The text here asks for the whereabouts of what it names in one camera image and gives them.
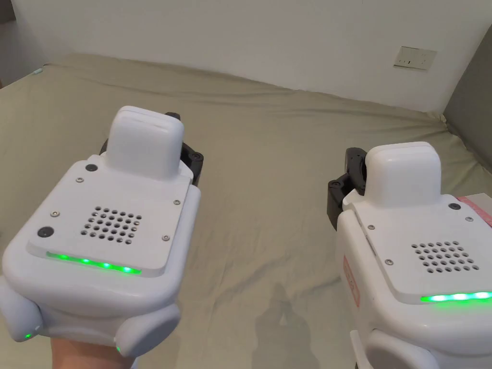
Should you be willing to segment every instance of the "black bracket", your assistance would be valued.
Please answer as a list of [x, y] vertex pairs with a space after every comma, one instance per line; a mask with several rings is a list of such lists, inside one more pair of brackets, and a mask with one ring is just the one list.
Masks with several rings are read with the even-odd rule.
[[345, 151], [345, 174], [328, 182], [326, 213], [333, 228], [337, 229], [338, 216], [343, 211], [342, 202], [352, 190], [364, 196], [366, 192], [366, 155], [362, 149], [349, 148]]

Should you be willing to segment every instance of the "human hand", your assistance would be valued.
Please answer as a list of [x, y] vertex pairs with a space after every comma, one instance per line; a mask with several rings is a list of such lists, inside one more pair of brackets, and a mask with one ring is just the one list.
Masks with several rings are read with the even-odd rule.
[[53, 369], [129, 369], [134, 358], [124, 358], [114, 347], [51, 338]]

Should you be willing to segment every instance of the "gray headboard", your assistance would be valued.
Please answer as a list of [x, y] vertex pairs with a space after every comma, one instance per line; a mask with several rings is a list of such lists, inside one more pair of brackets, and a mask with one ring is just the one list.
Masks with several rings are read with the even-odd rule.
[[492, 27], [444, 111], [449, 130], [492, 170]]

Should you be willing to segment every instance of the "white wall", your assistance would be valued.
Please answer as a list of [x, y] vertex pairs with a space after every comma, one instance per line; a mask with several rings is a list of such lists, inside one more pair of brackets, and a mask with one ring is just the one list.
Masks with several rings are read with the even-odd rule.
[[[12, 1], [7, 83], [78, 51], [439, 112], [492, 23], [491, 0]], [[393, 68], [402, 45], [437, 50], [431, 70]]]

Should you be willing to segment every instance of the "pink label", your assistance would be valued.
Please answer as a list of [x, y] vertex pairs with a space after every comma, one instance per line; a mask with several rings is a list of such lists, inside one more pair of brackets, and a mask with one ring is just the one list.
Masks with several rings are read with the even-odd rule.
[[473, 201], [469, 200], [466, 196], [458, 197], [457, 199], [471, 207], [480, 216], [480, 218], [482, 218], [489, 224], [490, 227], [492, 227], [492, 216], [490, 216], [489, 213], [480, 208]]

